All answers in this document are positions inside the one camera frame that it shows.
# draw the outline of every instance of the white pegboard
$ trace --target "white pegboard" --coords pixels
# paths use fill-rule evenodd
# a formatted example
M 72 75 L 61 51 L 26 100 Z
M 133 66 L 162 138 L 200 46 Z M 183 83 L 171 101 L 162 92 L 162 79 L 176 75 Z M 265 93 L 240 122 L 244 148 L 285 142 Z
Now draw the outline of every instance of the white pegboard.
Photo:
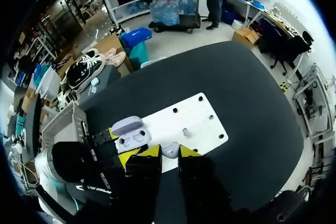
M 173 142 L 178 142 L 189 149 L 197 149 L 198 153 L 204 155 L 228 140 L 225 129 L 203 93 L 142 120 L 152 136 L 149 147 L 161 144 L 165 148 Z M 162 172 L 174 168 L 177 168 L 177 158 L 162 156 Z

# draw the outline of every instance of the teal bin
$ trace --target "teal bin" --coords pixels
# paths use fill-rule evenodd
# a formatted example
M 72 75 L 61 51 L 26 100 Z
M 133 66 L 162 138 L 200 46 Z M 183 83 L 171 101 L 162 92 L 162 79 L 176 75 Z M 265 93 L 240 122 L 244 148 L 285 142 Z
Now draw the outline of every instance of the teal bin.
M 133 65 L 134 70 L 139 70 L 141 64 L 149 61 L 148 52 L 145 42 L 140 42 L 134 46 L 129 54 L 129 59 Z

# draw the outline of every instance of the pink shoe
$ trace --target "pink shoe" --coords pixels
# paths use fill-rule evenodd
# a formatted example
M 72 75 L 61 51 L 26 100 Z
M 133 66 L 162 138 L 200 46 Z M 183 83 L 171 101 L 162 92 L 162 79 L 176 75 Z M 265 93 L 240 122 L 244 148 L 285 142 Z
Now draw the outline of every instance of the pink shoe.
M 124 51 L 117 55 L 106 57 L 106 65 L 114 65 L 117 68 L 124 62 L 125 58 L 126 53 Z
M 117 49 L 113 47 L 111 50 L 106 52 L 104 55 L 106 58 L 108 58 L 108 57 L 113 57 L 114 55 L 116 55 L 116 53 L 117 53 Z

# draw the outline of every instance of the floor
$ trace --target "floor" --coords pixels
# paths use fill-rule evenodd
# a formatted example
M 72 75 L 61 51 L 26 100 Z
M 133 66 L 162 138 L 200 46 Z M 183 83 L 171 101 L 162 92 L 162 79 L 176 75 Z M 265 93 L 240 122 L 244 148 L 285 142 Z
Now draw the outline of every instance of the floor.
M 151 22 L 150 15 L 143 15 L 138 18 L 131 19 L 124 22 L 122 27 L 130 30 L 137 29 L 139 27 L 148 27 Z M 195 29 L 191 35 L 184 32 L 165 31 L 163 33 L 153 32 L 153 37 L 146 41 L 146 47 L 149 54 L 149 59 L 158 59 L 161 57 L 170 57 L 197 47 L 214 44 L 217 42 L 231 40 L 234 33 L 234 29 L 222 23 L 219 29 L 215 31 L 207 31 L 205 28 L 208 24 L 202 23 L 200 29 Z M 111 27 L 111 23 L 106 14 L 100 13 L 94 15 L 91 22 L 88 22 L 85 29 L 80 33 L 77 41 L 76 50 L 81 52 L 85 47 L 89 46 L 96 38 L 100 38 L 104 33 L 108 32 Z M 291 77 L 290 80 L 286 76 L 283 76 L 283 69 L 281 64 L 276 65 L 274 69 L 270 69 L 274 60 L 267 55 L 260 53 L 257 47 L 252 49 L 252 52 L 260 60 L 260 62 L 269 70 L 270 74 L 274 77 L 277 83 L 280 85 L 283 82 L 295 83 L 298 81 L 296 76 Z M 291 68 L 287 66 L 289 70 L 287 76 L 291 75 Z M 301 158 L 289 177 L 288 181 L 284 184 L 283 190 L 296 190 L 299 185 L 302 185 L 302 180 L 313 162 L 313 150 L 311 140 L 306 137 L 307 129 L 303 120 L 303 117 L 299 116 L 296 112 L 294 100 L 292 99 L 294 91 L 291 87 L 285 92 L 285 96 L 288 99 L 289 104 L 293 108 L 294 114 L 301 127 L 302 135 L 304 136 L 305 143 Z

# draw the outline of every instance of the light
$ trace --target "light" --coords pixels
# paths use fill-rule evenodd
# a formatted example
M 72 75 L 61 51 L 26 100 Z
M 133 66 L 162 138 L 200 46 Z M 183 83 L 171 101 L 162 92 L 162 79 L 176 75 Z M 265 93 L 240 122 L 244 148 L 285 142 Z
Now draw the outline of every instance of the light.
M 48 15 L 47 17 L 45 17 L 44 19 L 42 19 L 42 22 L 45 21 L 49 17 L 50 17 L 50 15 Z

